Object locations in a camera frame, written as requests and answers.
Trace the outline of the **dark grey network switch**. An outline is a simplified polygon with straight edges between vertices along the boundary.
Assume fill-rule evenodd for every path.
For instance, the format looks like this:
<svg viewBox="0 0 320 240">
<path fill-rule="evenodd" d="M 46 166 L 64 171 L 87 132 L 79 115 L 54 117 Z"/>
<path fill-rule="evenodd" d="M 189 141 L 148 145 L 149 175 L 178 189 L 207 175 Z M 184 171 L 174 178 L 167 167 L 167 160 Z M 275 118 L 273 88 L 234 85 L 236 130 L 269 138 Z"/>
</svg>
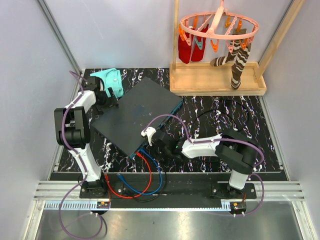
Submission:
<svg viewBox="0 0 320 240">
<path fill-rule="evenodd" d="M 183 104 L 183 99 L 148 77 L 144 77 L 118 100 L 103 111 L 91 128 L 132 158 L 146 139 L 141 132 L 148 124 L 158 129 Z"/>
</svg>

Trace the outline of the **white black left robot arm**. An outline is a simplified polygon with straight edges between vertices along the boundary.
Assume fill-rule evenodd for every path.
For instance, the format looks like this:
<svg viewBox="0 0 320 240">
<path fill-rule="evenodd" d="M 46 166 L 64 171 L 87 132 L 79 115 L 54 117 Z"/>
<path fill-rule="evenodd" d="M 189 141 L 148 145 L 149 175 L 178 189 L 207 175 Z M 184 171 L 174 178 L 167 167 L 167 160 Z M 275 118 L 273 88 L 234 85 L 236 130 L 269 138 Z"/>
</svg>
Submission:
<svg viewBox="0 0 320 240">
<path fill-rule="evenodd" d="M 116 106 L 118 101 L 111 87 L 106 88 L 103 80 L 90 76 L 85 86 L 80 85 L 76 97 L 65 107 L 54 110 L 56 141 L 64 146 L 77 162 L 82 173 L 80 198 L 103 198 L 108 194 L 104 174 L 90 148 L 91 130 L 87 112 L 95 109 L 99 115 L 103 109 Z"/>
</svg>

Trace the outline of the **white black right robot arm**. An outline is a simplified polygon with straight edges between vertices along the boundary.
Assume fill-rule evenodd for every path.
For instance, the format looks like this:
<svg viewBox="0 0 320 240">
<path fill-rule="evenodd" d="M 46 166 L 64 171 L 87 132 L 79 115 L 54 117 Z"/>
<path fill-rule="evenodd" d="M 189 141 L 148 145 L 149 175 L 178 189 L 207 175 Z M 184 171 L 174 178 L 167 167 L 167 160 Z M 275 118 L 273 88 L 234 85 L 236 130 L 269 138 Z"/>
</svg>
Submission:
<svg viewBox="0 0 320 240">
<path fill-rule="evenodd" d="M 212 194 L 213 198 L 240 199 L 245 196 L 245 184 L 253 173 L 258 156 L 264 154 L 258 144 L 243 134 L 229 129 L 212 137 L 177 140 L 167 133 L 148 127 L 148 144 L 165 158 L 180 162 L 199 157 L 215 157 L 226 163 L 231 170 L 226 187 Z"/>
</svg>

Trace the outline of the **folded teal cloth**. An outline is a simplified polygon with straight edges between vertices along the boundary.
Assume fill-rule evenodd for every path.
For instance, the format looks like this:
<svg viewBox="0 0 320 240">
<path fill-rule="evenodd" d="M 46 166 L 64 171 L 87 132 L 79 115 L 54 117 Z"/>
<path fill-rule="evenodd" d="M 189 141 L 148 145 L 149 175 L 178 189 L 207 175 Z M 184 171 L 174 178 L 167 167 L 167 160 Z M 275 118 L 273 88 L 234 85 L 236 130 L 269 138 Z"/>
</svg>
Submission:
<svg viewBox="0 0 320 240">
<path fill-rule="evenodd" d="M 111 97 L 111 94 L 108 88 L 112 88 L 112 91 L 117 99 L 121 98 L 124 95 L 124 88 L 120 70 L 116 68 L 109 68 L 106 70 L 91 73 L 90 76 L 102 79 L 105 92 L 109 98 Z"/>
</svg>

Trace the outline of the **wooden rack with tray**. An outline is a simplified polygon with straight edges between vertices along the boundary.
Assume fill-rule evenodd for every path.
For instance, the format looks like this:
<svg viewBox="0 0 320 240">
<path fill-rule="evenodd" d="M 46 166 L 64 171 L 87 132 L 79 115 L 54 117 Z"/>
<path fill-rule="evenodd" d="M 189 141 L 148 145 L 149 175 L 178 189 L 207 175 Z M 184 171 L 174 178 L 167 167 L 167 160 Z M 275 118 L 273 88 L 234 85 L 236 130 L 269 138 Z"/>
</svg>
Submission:
<svg viewBox="0 0 320 240">
<path fill-rule="evenodd" d="M 169 65 L 170 91 L 179 96 L 262 96 L 267 91 L 263 73 L 305 2 L 291 1 L 281 23 L 268 43 L 259 62 L 248 62 L 241 76 L 241 85 L 230 85 L 231 63 L 213 67 L 208 62 L 177 62 L 179 1 L 174 4 L 173 58 Z"/>
</svg>

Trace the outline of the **red sock left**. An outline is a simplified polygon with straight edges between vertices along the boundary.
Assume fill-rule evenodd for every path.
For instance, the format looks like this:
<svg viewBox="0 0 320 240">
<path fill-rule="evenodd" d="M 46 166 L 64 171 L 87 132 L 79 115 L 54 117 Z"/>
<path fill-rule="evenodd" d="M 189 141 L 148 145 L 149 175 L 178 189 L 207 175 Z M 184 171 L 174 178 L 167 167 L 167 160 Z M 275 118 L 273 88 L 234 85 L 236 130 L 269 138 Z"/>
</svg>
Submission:
<svg viewBox="0 0 320 240">
<path fill-rule="evenodd" d="M 192 46 L 183 40 L 180 36 L 178 37 L 178 58 L 184 63 L 188 64 L 191 58 Z"/>
</svg>

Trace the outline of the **red sock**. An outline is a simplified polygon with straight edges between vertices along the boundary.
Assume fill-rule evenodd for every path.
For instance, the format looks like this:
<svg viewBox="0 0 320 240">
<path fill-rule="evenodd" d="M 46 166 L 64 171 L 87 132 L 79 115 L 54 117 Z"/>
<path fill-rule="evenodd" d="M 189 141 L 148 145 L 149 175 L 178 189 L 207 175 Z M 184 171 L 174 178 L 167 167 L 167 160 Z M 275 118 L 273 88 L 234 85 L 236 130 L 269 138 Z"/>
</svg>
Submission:
<svg viewBox="0 0 320 240">
<path fill-rule="evenodd" d="M 191 58 L 192 46 L 183 40 L 180 36 L 178 37 L 178 58 L 184 63 L 188 64 Z"/>
<path fill-rule="evenodd" d="M 194 36 L 194 48 L 191 55 L 192 62 L 200 62 L 203 60 L 205 48 L 206 48 L 206 38 L 200 36 Z"/>
</svg>

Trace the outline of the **red sock right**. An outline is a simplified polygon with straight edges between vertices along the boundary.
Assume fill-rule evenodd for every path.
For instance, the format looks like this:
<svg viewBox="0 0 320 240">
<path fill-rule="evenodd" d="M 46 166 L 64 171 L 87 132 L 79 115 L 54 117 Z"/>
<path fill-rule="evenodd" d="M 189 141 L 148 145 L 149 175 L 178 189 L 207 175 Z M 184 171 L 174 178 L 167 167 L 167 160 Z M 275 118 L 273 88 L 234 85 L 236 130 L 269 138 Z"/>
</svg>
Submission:
<svg viewBox="0 0 320 240">
<path fill-rule="evenodd" d="M 194 48 L 191 55 L 192 62 L 200 62 L 203 60 L 205 48 L 206 48 L 206 38 L 200 36 L 194 36 Z"/>
</svg>

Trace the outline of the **brown striped sock rear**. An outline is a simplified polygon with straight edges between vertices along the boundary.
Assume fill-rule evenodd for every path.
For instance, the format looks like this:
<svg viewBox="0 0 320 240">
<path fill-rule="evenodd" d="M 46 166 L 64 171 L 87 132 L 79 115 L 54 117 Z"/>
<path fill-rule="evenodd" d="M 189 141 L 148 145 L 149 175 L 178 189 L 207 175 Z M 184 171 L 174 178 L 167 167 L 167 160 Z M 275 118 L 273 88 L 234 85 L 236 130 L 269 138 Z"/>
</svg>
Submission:
<svg viewBox="0 0 320 240">
<path fill-rule="evenodd" d="M 218 66 L 225 65 L 226 63 L 228 63 L 230 61 L 234 61 L 235 60 L 236 50 L 238 49 L 239 46 L 242 47 L 242 42 L 243 41 L 244 41 L 244 39 L 232 40 L 231 41 L 232 51 L 228 52 L 228 54 L 226 56 L 221 56 L 221 57 L 214 58 L 210 62 L 210 65 L 213 66 L 213 67 L 218 67 Z"/>
</svg>

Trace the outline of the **brown striped sock long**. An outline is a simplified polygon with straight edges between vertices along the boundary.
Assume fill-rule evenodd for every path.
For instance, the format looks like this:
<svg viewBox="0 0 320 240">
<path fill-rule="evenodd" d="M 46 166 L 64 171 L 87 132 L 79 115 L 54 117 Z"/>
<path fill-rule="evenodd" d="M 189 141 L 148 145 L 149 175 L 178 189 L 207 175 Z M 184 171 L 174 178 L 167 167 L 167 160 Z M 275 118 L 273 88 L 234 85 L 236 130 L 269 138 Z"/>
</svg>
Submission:
<svg viewBox="0 0 320 240">
<path fill-rule="evenodd" d="M 250 56 L 251 48 L 251 44 L 248 44 L 245 49 L 239 46 L 235 52 L 234 64 L 231 67 L 232 76 L 230 82 L 233 90 L 237 90 L 241 85 L 241 75 Z"/>
</svg>

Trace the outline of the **pink round clip hanger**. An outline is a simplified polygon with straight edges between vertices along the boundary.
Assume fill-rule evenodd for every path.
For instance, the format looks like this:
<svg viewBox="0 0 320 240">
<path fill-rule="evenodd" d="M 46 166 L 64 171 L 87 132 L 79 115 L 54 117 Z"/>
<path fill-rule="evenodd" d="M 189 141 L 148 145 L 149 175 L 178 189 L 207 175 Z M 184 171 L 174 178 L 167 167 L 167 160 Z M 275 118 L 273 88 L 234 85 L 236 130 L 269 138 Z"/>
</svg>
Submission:
<svg viewBox="0 0 320 240">
<path fill-rule="evenodd" d="M 198 12 L 181 18 L 177 31 L 182 41 L 188 46 L 196 45 L 204 48 L 205 40 L 209 40 L 213 51 L 219 50 L 220 42 L 225 43 L 231 53 L 238 41 L 245 49 L 252 44 L 260 26 L 252 18 L 230 12 L 221 0 L 216 11 Z"/>
</svg>

